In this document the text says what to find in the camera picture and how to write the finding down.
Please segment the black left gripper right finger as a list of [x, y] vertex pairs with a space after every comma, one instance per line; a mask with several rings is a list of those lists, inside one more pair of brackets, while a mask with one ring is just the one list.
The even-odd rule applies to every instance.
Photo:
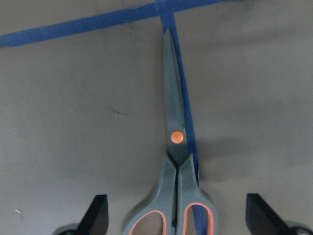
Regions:
[[293, 234], [293, 229], [257, 193], [246, 195], [246, 225], [252, 235]]

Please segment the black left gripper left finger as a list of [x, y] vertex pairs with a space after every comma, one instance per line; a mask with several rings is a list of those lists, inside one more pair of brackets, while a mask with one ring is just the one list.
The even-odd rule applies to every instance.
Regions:
[[108, 198], [96, 195], [76, 229], [77, 235], [105, 235], [109, 225]]

